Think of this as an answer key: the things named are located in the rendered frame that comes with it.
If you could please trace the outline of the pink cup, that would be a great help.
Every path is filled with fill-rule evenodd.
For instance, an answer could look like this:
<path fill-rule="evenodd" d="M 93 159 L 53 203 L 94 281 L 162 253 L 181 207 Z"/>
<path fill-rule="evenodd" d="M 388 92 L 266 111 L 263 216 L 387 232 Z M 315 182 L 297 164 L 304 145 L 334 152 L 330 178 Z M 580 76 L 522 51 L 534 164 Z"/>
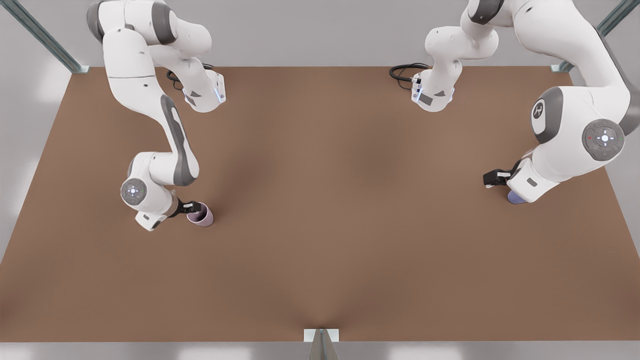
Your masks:
<path fill-rule="evenodd" d="M 202 202 L 194 202 L 193 207 L 190 212 L 186 214 L 186 217 L 191 223 L 199 227 L 209 227 L 214 223 L 213 213 L 210 208 Z"/>

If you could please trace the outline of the silver frame post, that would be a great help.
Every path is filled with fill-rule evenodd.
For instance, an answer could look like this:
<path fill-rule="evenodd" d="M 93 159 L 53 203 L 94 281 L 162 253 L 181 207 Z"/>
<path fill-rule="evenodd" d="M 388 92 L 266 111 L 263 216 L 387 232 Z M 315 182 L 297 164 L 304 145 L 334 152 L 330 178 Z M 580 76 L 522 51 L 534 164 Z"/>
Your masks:
<path fill-rule="evenodd" d="M 79 64 L 18 0 L 0 0 L 0 5 L 71 73 L 89 73 L 90 67 Z"/>
<path fill-rule="evenodd" d="M 311 343 L 308 360 L 339 360 L 334 342 L 339 342 L 338 328 L 304 329 L 304 342 Z"/>
<path fill-rule="evenodd" d="M 600 38 L 604 38 L 638 6 L 640 6 L 640 0 L 619 0 L 598 25 L 592 26 L 593 32 Z M 574 67 L 574 63 L 563 59 L 559 64 L 551 64 L 550 70 L 552 73 L 569 73 Z"/>

